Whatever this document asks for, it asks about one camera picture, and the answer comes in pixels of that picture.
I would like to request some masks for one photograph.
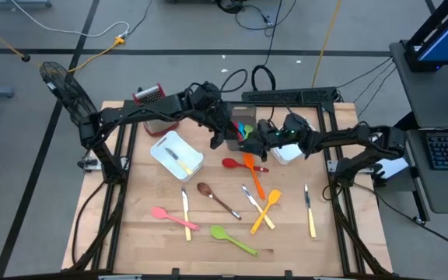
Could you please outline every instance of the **yellow cable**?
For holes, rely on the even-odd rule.
[[[107,52],[111,51],[114,47],[116,47],[118,45],[121,45],[121,44],[125,44],[125,40],[120,38],[120,37],[116,37],[115,38],[115,43],[113,45],[111,45],[111,47],[107,48],[105,51],[100,52],[99,54],[96,54],[96,55],[92,56],[90,59],[86,60],[86,62],[82,63],[80,66],[77,66],[74,69],[68,70],[68,73],[72,73],[74,71],[77,71],[77,70],[81,69],[82,67],[84,67],[88,63],[90,63],[93,59],[98,58],[98,57],[106,54]]]
[[[326,49],[327,41],[330,39],[331,30],[334,26],[334,20],[338,15],[338,11],[340,10],[341,0],[338,0],[336,8],[334,9],[333,16],[331,17],[330,27],[327,29],[326,38],[324,38],[323,48],[320,50],[319,60],[317,61],[316,71],[314,72],[314,78],[312,79],[312,87],[316,83],[317,72],[319,71],[320,61],[323,59],[324,49]]]
[[[12,47],[12,45],[8,44],[8,43],[7,43],[5,40],[3,40],[1,37],[0,37],[0,42],[1,42],[2,44],[4,44],[8,49],[10,49],[11,51],[13,51],[13,52],[14,52],[16,55],[18,55],[19,57],[21,57],[21,58],[25,58],[25,55],[24,55],[24,54],[22,54],[21,52],[17,51],[14,47]],[[82,63],[80,66],[78,66],[78,67],[76,67],[76,68],[74,68],[74,69],[72,69],[72,70],[68,70],[68,72],[69,72],[69,73],[72,73],[72,72],[74,72],[74,71],[76,71],[76,70],[81,69],[82,67],[84,67],[84,66],[86,66],[88,63],[90,63],[93,59],[98,58],[98,57],[100,57],[100,56],[106,54],[107,52],[111,51],[114,47],[116,47],[116,46],[118,46],[118,45],[121,45],[121,44],[125,44],[125,40],[124,40],[124,38],[116,37],[116,38],[115,38],[115,43],[114,43],[111,47],[109,47],[109,48],[107,48],[105,51],[102,51],[101,53],[96,54],[95,56],[91,57],[91,58],[88,59],[86,62]],[[35,66],[37,66],[38,68],[40,68],[41,65],[42,65],[42,63],[35,63],[34,61],[33,61],[33,64],[34,64]]]
[[[0,37],[0,42],[4,44],[8,49],[10,49],[12,52],[14,52],[16,55],[20,56],[21,58],[25,58],[25,55],[21,52],[17,51],[12,45],[8,44],[3,38]],[[41,63],[34,64],[38,68],[41,66]]]

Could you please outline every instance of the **black desk fan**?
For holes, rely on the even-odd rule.
[[[44,62],[39,72],[46,86],[70,113],[70,119],[76,126],[79,126],[82,118],[98,111],[84,89],[63,66],[56,62]]]

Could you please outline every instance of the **knife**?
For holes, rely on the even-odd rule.
[[[307,183],[305,183],[304,192],[305,192],[305,206],[307,207],[307,211],[309,212],[310,237],[316,238],[317,237],[316,226],[314,225],[314,217],[312,215],[312,209],[310,208],[309,188],[307,187]]]
[[[245,187],[244,184],[241,185],[241,188],[243,189],[243,192],[247,196],[248,200],[250,200],[250,203],[257,208],[257,210],[262,214],[263,210],[258,205],[258,203],[255,201],[254,197],[252,197],[252,194],[248,191],[247,187]],[[265,223],[268,224],[270,229],[274,229],[276,226],[272,223],[272,221],[269,219],[269,217],[266,215],[264,217]]]
[[[183,186],[181,188],[181,192],[183,194],[183,207],[184,207],[184,221],[189,222],[190,219],[187,216],[187,212],[190,208],[189,204],[187,203],[187,194],[186,194],[186,188]],[[186,231],[186,241],[191,241],[191,231],[190,228],[187,226],[184,227],[184,230]]]
[[[187,168],[186,164],[184,164],[183,161],[179,159],[179,156],[177,156],[173,150],[171,150],[169,148],[165,148],[165,150],[169,153],[170,156],[172,156],[176,160],[177,164],[179,164],[179,166],[184,171],[186,171],[186,173],[188,173],[189,175],[191,175],[193,173],[193,171],[191,171],[191,169]]]

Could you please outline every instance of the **wooden tabletop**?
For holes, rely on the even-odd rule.
[[[103,107],[121,107],[122,102],[105,102]],[[319,129],[317,111],[314,108],[293,108]],[[259,107],[257,119],[269,118],[271,108]],[[281,125],[288,111],[276,108],[273,121]],[[335,113],[339,129],[353,127],[357,123],[352,103],[336,103]],[[124,151],[127,149],[129,127],[126,129]],[[157,220],[150,215],[154,206],[164,207],[171,215],[183,218],[181,186],[183,185],[168,170],[158,163],[149,150],[158,140],[147,135],[142,125],[138,126],[128,192],[122,216],[121,233],[114,266],[116,273],[170,274],[172,268],[179,268],[182,275],[284,275],[291,270],[296,276],[342,276],[338,240],[334,227],[334,215],[329,201],[324,201],[321,191],[327,185],[327,171],[322,152],[313,154],[308,160],[294,159],[288,166],[282,166],[272,156],[266,163],[270,173],[259,174],[266,192],[279,189],[282,196],[278,204],[269,211],[269,218],[276,225],[270,230],[265,223],[250,234],[250,229],[259,216],[257,209],[247,200],[241,190],[245,184],[262,207],[266,205],[257,195],[254,181],[247,169],[226,169],[221,161],[226,157],[243,162],[240,152],[230,152],[226,144],[216,150],[209,148],[212,134],[200,128],[191,120],[183,120],[177,133],[188,144],[205,155],[204,166],[187,183],[184,183],[189,198],[190,221],[200,226],[192,231],[193,240],[186,241],[184,227],[170,220]],[[107,144],[113,151],[117,135],[113,133]],[[363,147],[343,147],[344,156],[352,158]],[[100,172],[85,175],[77,212],[102,180]],[[367,175],[358,175],[355,181],[373,188]],[[205,182],[221,200],[243,217],[238,221],[222,206],[198,193],[197,183]],[[303,197],[303,185],[309,184],[310,200],[317,230],[317,238],[309,235],[307,210]],[[98,193],[82,214],[77,241],[77,256],[90,245],[97,234],[105,189]],[[384,268],[391,271],[380,213],[376,198],[368,191],[351,188],[355,217],[359,235],[371,253]],[[260,254],[254,257],[225,240],[214,239],[209,232],[213,225],[223,226],[227,233],[254,248]],[[72,233],[65,252],[63,268],[70,267]],[[352,244],[347,249],[352,271],[355,260]],[[102,266],[107,259],[110,237],[103,245]]]

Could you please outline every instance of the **green utensil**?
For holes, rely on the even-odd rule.
[[[227,235],[226,230],[221,227],[221,226],[211,226],[210,227],[210,233],[211,235],[217,239],[217,240],[229,240],[232,243],[236,244],[238,247],[240,247],[241,249],[245,250],[246,252],[254,255],[255,257],[258,257],[258,252],[250,247],[248,247],[247,245],[238,242],[236,240],[234,240],[233,238],[231,238],[230,236]]]
[[[248,138],[248,134],[251,133],[254,130],[254,127],[248,124],[245,124],[245,139]]]

